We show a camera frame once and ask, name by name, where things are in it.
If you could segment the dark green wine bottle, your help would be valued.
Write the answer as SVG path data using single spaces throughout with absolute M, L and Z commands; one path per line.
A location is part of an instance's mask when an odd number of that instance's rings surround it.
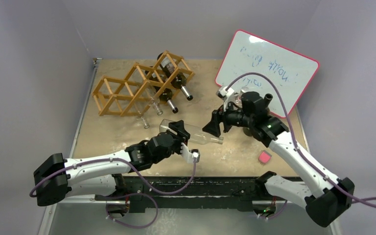
M 273 99 L 273 96 L 271 94 L 266 94 L 264 96 L 264 98 L 263 98 L 263 106 L 264 106 L 263 113 L 266 116 L 270 115 L 270 109 L 269 109 L 268 105 L 270 104 L 270 102 L 272 101 L 272 99 Z M 245 135 L 247 135 L 249 137 L 253 136 L 249 128 L 243 128 L 243 132 L 244 132 Z

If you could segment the olive green wine bottle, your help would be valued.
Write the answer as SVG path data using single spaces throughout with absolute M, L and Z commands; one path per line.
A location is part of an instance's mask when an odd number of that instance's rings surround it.
M 152 81 L 156 81 L 156 82 L 159 82 L 157 76 L 155 73 L 152 73 L 151 76 L 148 76 L 147 77 L 149 80 L 152 80 Z M 173 92 L 171 89 L 169 88 L 165 88 L 161 95 L 159 96 L 159 100 L 160 101 L 164 101 L 168 104 L 168 106 L 170 107 L 170 109 L 172 110 L 172 112 L 174 114 L 178 113 L 179 112 L 179 109 L 176 107 L 176 105 L 173 103 L 172 101 L 172 96 L 173 96 Z

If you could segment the dark bottle beige label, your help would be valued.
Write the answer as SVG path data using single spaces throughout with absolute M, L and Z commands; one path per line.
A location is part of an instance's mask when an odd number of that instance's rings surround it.
M 195 73 L 188 67 L 183 58 L 165 51 L 157 56 L 157 62 L 165 74 L 166 82 L 175 90 L 181 91 L 188 101 L 193 100 L 193 95 L 186 85 Z

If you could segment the clear bottle green label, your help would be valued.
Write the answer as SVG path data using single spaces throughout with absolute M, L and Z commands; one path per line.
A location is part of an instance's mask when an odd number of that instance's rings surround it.
M 247 86 L 243 86 L 241 89 L 240 89 L 240 92 L 238 94 L 238 97 L 236 98 L 236 104 L 242 108 L 242 96 L 246 93 L 246 92 L 249 92 L 250 89 L 249 87 Z

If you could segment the clear square glass bottle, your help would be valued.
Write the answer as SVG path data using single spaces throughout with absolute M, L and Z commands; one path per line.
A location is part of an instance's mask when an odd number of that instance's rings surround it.
M 155 110 L 155 112 L 158 116 L 161 116 L 163 114 L 163 110 L 160 108 L 159 99 L 157 97 L 155 97 L 155 95 L 156 95 L 155 88 L 153 86 L 147 84 L 145 86 L 144 93 L 149 98 L 149 105 Z

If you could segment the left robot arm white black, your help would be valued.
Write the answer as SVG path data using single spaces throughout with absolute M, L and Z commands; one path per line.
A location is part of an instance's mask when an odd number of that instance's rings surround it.
M 65 198 L 79 195 L 100 195 L 121 200 L 126 186 L 118 182 L 118 175 L 136 173 L 152 165 L 180 155 L 187 163 L 196 165 L 198 149 L 189 149 L 190 133 L 182 120 L 171 122 L 170 129 L 149 140 L 142 140 L 111 154 L 85 159 L 64 158 L 62 153 L 50 155 L 34 172 L 34 187 L 29 196 L 40 207 L 50 206 Z

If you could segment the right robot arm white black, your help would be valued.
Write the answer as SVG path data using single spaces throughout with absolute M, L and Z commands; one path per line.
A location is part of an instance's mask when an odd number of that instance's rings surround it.
M 243 93 L 240 108 L 233 102 L 233 89 L 221 89 L 216 94 L 223 104 L 212 112 L 210 122 L 202 130 L 219 137 L 221 124 L 225 133 L 233 126 L 247 128 L 254 139 L 280 156 L 305 183 L 300 185 L 267 172 L 255 186 L 259 198 L 277 196 L 299 205 L 312 221 L 324 228 L 350 208 L 353 181 L 340 179 L 324 168 L 293 139 L 291 130 L 279 118 L 270 115 L 271 94 L 261 97 L 257 92 Z

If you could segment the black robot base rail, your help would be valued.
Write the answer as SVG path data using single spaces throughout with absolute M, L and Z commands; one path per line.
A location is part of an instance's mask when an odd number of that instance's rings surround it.
M 97 201 L 123 202 L 131 213 L 146 209 L 234 209 L 239 212 L 271 215 L 284 199 L 264 191 L 258 177 L 195 177 L 181 192 L 163 195 L 149 188 L 138 176 L 116 177 L 117 184 L 108 196 Z

